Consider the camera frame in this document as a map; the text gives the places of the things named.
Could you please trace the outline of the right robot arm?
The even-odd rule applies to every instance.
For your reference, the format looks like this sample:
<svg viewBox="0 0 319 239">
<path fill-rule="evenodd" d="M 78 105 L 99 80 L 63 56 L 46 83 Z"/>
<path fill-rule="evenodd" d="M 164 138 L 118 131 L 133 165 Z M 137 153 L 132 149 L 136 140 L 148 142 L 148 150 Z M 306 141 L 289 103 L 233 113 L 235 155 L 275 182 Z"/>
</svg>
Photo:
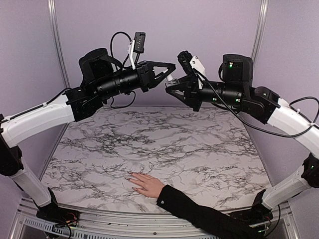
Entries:
<svg viewBox="0 0 319 239">
<path fill-rule="evenodd" d="M 237 115 L 247 113 L 263 124 L 281 131 L 281 137 L 294 138 L 309 150 L 309 156 L 289 177 L 259 192 L 251 208 L 235 211 L 231 217 L 253 224 L 271 218 L 271 211 L 304 190 L 319 186 L 319 127 L 292 103 L 266 87 L 252 86 L 253 60 L 238 54 L 225 54 L 219 67 L 219 82 L 209 81 L 197 56 L 183 51 L 178 61 L 185 76 L 175 79 L 166 70 L 166 92 L 198 111 L 208 102 Z"/>
</svg>

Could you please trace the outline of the black sleeved forearm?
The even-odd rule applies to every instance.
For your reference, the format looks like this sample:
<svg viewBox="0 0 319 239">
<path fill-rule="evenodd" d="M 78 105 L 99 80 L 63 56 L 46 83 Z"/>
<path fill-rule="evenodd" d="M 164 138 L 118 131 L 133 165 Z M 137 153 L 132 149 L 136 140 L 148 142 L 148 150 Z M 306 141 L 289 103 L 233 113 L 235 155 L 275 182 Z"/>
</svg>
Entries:
<svg viewBox="0 0 319 239">
<path fill-rule="evenodd" d="M 210 207 L 201 206 L 170 185 L 163 187 L 157 205 L 196 228 L 221 239 L 264 239 L 249 225 Z"/>
</svg>

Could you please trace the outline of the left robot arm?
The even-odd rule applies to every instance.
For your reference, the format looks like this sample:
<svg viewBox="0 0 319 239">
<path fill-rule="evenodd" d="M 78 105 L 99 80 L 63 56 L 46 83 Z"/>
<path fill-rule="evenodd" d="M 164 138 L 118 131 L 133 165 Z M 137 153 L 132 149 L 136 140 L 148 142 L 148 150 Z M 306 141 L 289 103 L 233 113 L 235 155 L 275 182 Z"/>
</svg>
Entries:
<svg viewBox="0 0 319 239">
<path fill-rule="evenodd" d="M 48 102 L 0 119 L 0 173 L 12 179 L 34 201 L 40 216 L 57 222 L 65 218 L 51 189 L 44 186 L 22 160 L 18 144 L 52 127 L 91 117 L 109 98 L 135 89 L 147 92 L 175 70 L 165 62 L 142 61 L 124 69 L 122 63 L 98 48 L 79 60 L 83 75 L 76 88 L 66 88 Z"/>
</svg>

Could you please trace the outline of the person's bare hand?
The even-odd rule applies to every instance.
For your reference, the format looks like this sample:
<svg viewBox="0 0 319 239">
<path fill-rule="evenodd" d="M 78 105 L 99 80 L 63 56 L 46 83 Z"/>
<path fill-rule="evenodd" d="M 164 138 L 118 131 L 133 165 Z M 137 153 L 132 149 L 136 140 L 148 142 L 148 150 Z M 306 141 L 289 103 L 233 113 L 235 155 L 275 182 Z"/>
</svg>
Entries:
<svg viewBox="0 0 319 239">
<path fill-rule="evenodd" d="M 165 186 L 159 179 L 147 174 L 130 172 L 130 176 L 125 179 L 136 185 L 132 189 L 146 197 L 157 199 Z"/>
</svg>

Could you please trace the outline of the clear nail polish bottle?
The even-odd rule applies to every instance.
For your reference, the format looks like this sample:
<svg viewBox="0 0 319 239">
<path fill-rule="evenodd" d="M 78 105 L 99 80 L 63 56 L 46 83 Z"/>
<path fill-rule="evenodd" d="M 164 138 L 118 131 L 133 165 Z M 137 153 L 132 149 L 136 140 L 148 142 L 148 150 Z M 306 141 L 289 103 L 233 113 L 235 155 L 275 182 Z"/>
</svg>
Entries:
<svg viewBox="0 0 319 239">
<path fill-rule="evenodd" d="M 178 84 L 179 84 L 179 80 L 178 79 L 173 79 L 173 80 L 167 81 L 165 83 L 165 86 L 166 87 L 171 87 L 171 86 L 178 85 Z"/>
</svg>

